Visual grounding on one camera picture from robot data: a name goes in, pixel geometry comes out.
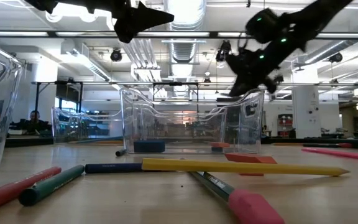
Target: spotlight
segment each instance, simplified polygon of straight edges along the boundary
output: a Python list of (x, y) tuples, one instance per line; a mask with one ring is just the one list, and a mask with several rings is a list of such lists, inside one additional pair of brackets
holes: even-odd
[(342, 54), (337, 53), (337, 54), (334, 54), (333, 56), (329, 57), (328, 61), (331, 62), (331, 63), (334, 63), (334, 62), (341, 62), (342, 59), (343, 59)]
[(216, 54), (217, 62), (224, 62), (226, 56), (231, 52), (231, 44), (229, 40), (224, 40), (222, 42), (221, 47), (218, 49), (218, 53)]
[(112, 53), (110, 55), (110, 59), (113, 62), (119, 62), (122, 60), (122, 54), (121, 54), (121, 49), (114, 49), (112, 50)]

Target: ventilation duct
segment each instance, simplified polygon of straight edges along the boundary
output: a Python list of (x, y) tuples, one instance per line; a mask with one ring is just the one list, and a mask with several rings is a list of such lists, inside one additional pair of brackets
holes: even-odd
[[(358, 32), (358, 26), (352, 30), (351, 32)], [(314, 52), (308, 54), (307, 56), (302, 56), (298, 60), (298, 63), (296, 63), (296, 66), (304, 66), (313, 64), (316, 62), (319, 62), (321, 60), (324, 60), (354, 44), (358, 43), (358, 40), (334, 40), (331, 41), (329, 44), (321, 47), (318, 50), (315, 50)]]
[[(175, 16), (174, 21), (169, 24), (169, 30), (201, 30), (206, 12), (206, 0), (164, 0), (164, 6), (167, 12)], [(193, 65), (190, 63), (194, 62), (197, 44), (171, 43), (169, 48), (174, 78), (190, 78), (193, 71)], [(185, 96), (186, 92), (183, 91), (186, 89), (182, 86), (173, 87), (176, 96)]]

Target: ceiling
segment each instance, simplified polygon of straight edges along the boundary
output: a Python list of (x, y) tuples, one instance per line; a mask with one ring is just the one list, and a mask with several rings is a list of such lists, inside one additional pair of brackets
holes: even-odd
[[(303, 8), (311, 3), (310, 0), (269, 0), (252, 1), (251, 7), (244, 7), (244, 1), (212, 1), (207, 0), (206, 15), (202, 30), (206, 31), (233, 31), (239, 32), (244, 29), (245, 23), (257, 12), (265, 7), (272, 7), (277, 14), (283, 12), (293, 12), (296, 9)], [(148, 6), (163, 9), (163, 1), (151, 0), (147, 1)], [(358, 7), (358, 0), (355, 0), (353, 8)], [(325, 32), (354, 32), (358, 26), (358, 9), (342, 10), (325, 28)], [(92, 23), (83, 22), (79, 17), (63, 17), (56, 23), (49, 22), (45, 18), (45, 13), (34, 8), (28, 8), (26, 3), (18, 0), (1, 0), (0, 1), (0, 30), (108, 30), (106, 18), (99, 17)], [(154, 30), (166, 30), (166, 26), (155, 27)], [(94, 74), (84, 66), (67, 62), (66, 55), (60, 55), (60, 47), (63, 39), (0, 39), (0, 45), (29, 45), (37, 46), (53, 55), (59, 64), (64, 68), (59, 70), (60, 77), (73, 77), (76, 80), (93, 81)], [(131, 70), (131, 61), (125, 55), (121, 62), (112, 62), (109, 58), (113, 48), (120, 48), (117, 39), (76, 39), (78, 43), (85, 43), (90, 49), (90, 57), (98, 62), (105, 71), (109, 72), (115, 80), (131, 81), (129, 74)], [(218, 77), (219, 82), (232, 82), (235, 79), (227, 65), (223, 68), (217, 68), (214, 55), (222, 40), (208, 39), (204, 44), (198, 44), (195, 63), (192, 75), (202, 82), (205, 72), (210, 72), (211, 81), (215, 82)], [(308, 42), (307, 53), (324, 47), (330, 43), (330, 40), (312, 40)], [(235, 49), (237, 40), (231, 40), (231, 45)], [(152, 39), (152, 47), (154, 50), (157, 63), (161, 68), (162, 78), (170, 74), (169, 51), (167, 44), (161, 43), (161, 39)], [(256, 50), (262, 46), (254, 40), (250, 40), (248, 48)], [(358, 70), (358, 43), (341, 51), (343, 60), (339, 64), (330, 64), (328, 62), (318, 62), (315, 64), (318, 68), (319, 79), (321, 81)], [(304, 52), (297, 50), (287, 58), (287, 62), (304, 55)], [(291, 80), (291, 70), (288, 64), (283, 65), (283, 69), (279, 71), (284, 74), (286, 81)], [(358, 82), (358, 75), (348, 79), (347, 82)]]

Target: wooden table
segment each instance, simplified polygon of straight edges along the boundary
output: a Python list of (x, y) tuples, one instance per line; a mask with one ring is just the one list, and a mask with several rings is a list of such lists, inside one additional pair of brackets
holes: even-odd
[[(143, 157), (225, 161), (222, 155), (126, 155), (110, 146), (36, 146), (6, 149), (0, 185), (51, 166), (140, 162)], [(262, 194), (286, 223), (358, 223), (358, 160), (262, 146), (278, 163), (340, 166), (342, 177), (213, 173), (237, 188)], [(237, 223), (226, 204), (184, 172), (84, 175), (33, 207), (17, 200), (0, 207), (0, 223)]]

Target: pink eraser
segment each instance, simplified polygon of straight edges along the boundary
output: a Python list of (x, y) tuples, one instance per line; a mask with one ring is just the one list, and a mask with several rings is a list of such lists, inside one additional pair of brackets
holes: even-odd
[(235, 190), (229, 196), (229, 207), (241, 224), (284, 224), (284, 219), (259, 194)]

